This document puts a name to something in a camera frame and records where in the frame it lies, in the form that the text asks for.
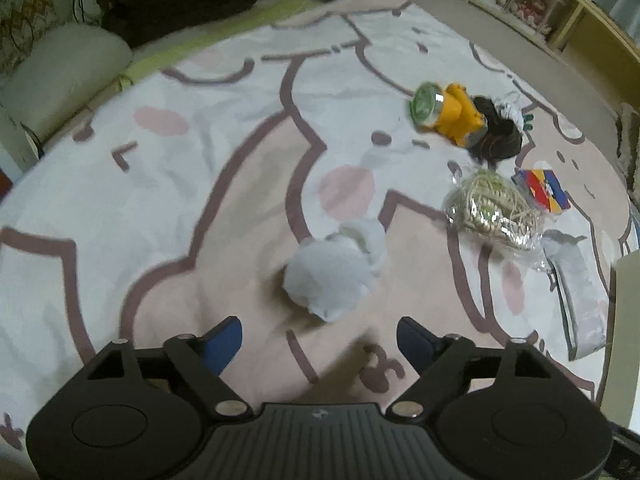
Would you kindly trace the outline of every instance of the clear plastic bag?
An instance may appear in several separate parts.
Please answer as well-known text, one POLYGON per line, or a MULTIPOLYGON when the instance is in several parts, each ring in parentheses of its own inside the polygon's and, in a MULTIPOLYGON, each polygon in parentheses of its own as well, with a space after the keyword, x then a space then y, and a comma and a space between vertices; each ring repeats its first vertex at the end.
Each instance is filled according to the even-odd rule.
POLYGON ((475 232, 535 270, 550 272, 541 240, 544 216, 506 178, 479 168, 458 175, 444 210, 459 230, 475 232))

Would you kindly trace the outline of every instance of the yellow toy on shelf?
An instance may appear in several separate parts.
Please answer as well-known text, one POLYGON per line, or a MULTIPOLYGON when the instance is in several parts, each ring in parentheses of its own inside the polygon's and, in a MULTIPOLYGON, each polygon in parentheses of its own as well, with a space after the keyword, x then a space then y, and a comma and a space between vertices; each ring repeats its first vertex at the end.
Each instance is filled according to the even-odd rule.
POLYGON ((421 84, 409 110, 418 126, 435 130, 462 148, 475 145, 487 132, 486 118, 460 83, 451 83, 445 90, 437 83, 421 84))

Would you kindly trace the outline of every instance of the bedsheet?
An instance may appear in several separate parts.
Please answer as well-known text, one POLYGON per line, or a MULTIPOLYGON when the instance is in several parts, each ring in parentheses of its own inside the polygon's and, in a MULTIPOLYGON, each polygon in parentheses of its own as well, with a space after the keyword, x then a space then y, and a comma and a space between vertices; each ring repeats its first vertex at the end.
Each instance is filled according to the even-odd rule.
POLYGON ((29 467, 24 432, 108 341, 140 348, 239 317, 221 377, 254 406, 367 401, 416 373, 396 345, 412 316, 480 346, 524 337, 594 401, 608 349, 569 362, 556 284, 448 230, 452 174, 474 162, 419 134, 422 81, 515 92, 534 115, 522 152, 552 168, 602 315, 610 268, 638 248, 628 197, 602 154, 481 48, 406 0, 340 0, 214 44, 101 107, 0 207, 0 460, 29 467), (358 309, 323 324, 282 291, 300 241, 378 218, 388 257, 358 309))

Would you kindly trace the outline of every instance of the snack package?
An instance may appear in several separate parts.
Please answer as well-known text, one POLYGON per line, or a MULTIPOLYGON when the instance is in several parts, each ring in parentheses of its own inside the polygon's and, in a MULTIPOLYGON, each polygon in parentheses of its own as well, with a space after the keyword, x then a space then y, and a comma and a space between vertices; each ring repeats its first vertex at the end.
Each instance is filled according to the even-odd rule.
POLYGON ((512 179, 529 202, 543 211, 560 214, 571 208, 553 170, 516 170, 512 179))
POLYGON ((457 228, 478 233, 507 256, 544 272, 551 268, 540 240, 544 217, 506 178, 479 168, 462 177, 445 202, 445 213, 457 228))

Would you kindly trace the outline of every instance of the bed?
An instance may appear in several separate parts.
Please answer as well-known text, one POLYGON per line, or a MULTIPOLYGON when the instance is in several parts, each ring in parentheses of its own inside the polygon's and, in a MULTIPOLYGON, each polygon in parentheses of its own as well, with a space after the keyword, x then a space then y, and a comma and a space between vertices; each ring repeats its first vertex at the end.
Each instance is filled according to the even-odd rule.
POLYGON ((396 345, 412 316, 479 346, 526 338, 594 402, 610 345, 569 361, 556 284, 447 229, 465 150, 419 134, 424 80, 517 95, 521 153, 551 167, 603 317, 612 264, 638 249, 625 189, 601 151, 519 74, 407 0, 339 0, 208 46, 103 105, 0 207, 0 460, 28 474, 35 412, 102 346, 203 334, 237 316, 220 376, 253 406, 374 401, 417 378, 396 345), (282 291, 299 243, 378 218, 388 257, 358 309, 322 324, 282 291))

